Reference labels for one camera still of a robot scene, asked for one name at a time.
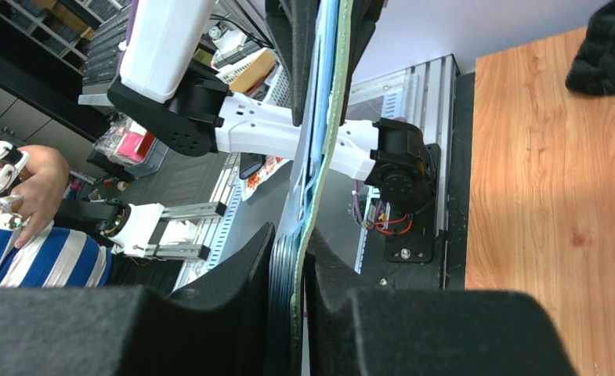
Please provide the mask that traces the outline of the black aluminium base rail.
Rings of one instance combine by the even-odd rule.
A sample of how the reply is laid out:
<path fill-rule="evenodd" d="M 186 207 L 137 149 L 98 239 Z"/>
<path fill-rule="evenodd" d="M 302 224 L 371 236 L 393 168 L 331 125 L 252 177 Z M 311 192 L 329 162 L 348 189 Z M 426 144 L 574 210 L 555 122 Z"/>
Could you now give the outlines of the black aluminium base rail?
<path fill-rule="evenodd" d="M 365 280 L 395 289 L 447 285 L 450 156 L 458 65 L 452 55 L 351 88 L 316 229 Z"/>

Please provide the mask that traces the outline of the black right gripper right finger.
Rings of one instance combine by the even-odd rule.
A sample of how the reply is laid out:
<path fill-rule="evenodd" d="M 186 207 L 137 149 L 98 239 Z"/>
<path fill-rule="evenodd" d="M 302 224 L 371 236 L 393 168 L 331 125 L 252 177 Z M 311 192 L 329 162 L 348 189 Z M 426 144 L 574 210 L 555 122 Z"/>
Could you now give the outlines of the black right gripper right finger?
<path fill-rule="evenodd" d="M 311 235 L 305 262 L 314 375 L 573 375 L 549 315 L 518 291 L 368 283 Z"/>

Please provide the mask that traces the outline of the person's hand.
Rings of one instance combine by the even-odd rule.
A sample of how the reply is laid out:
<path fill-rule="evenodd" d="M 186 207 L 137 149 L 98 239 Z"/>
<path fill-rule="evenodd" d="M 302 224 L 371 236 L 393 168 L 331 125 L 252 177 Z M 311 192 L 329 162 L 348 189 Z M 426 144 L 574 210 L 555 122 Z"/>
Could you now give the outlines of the person's hand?
<path fill-rule="evenodd" d="M 70 175 L 69 164 L 58 150 L 40 145 L 22 146 L 20 150 L 30 155 L 25 165 L 30 177 L 13 189 L 13 194 L 23 198 L 18 213 L 27 220 L 14 244 L 18 249 L 52 222 Z"/>

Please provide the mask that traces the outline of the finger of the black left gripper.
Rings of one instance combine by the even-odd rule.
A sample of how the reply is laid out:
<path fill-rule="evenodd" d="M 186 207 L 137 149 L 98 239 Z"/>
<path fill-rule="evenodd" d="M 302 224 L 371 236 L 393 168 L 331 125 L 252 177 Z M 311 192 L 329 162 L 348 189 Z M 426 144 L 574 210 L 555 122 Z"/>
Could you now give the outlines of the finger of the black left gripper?
<path fill-rule="evenodd" d="M 287 71 L 293 125 L 302 124 L 319 0 L 265 0 L 266 26 Z"/>
<path fill-rule="evenodd" d="M 384 2 L 384 0 L 352 1 L 353 7 L 350 16 L 349 61 L 345 82 L 346 91 L 344 95 L 344 105 L 340 125 L 343 125 L 345 120 L 353 72 L 360 62 L 360 59 L 367 48 L 372 35 L 374 34 L 376 23 L 380 18 Z"/>

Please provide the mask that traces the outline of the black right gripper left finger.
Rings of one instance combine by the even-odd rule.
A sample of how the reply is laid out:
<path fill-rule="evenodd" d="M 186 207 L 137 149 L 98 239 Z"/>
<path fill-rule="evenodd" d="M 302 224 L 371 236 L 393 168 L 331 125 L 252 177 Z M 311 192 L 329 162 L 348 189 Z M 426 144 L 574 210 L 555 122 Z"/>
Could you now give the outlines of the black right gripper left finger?
<path fill-rule="evenodd" d="M 260 375 L 275 228 L 168 296 L 0 288 L 0 375 Z"/>

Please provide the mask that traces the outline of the black cream floral blanket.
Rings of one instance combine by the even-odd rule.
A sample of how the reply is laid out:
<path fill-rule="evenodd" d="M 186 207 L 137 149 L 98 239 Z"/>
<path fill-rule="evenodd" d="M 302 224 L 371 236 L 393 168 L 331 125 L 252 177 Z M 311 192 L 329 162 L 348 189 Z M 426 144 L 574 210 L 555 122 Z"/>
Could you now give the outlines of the black cream floral blanket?
<path fill-rule="evenodd" d="M 615 96 L 615 1 L 590 17 L 565 85 L 583 95 Z"/>

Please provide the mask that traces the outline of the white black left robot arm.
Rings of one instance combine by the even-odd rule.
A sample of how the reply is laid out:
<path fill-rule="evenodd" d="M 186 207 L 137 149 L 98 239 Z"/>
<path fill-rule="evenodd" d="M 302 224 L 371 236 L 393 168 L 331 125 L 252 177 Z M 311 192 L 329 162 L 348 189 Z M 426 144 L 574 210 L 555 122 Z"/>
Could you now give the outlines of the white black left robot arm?
<path fill-rule="evenodd" d="M 380 16 L 380 1 L 271 1 L 266 25 L 290 78 L 287 108 L 254 101 L 194 53 L 215 19 L 213 1 L 134 1 L 91 40 L 84 86 L 107 98 L 180 154 L 265 154 L 293 160 L 298 206 L 316 198 L 322 168 L 379 190 L 404 215 L 436 197 L 421 131 L 383 118 L 343 118 L 352 71 Z"/>

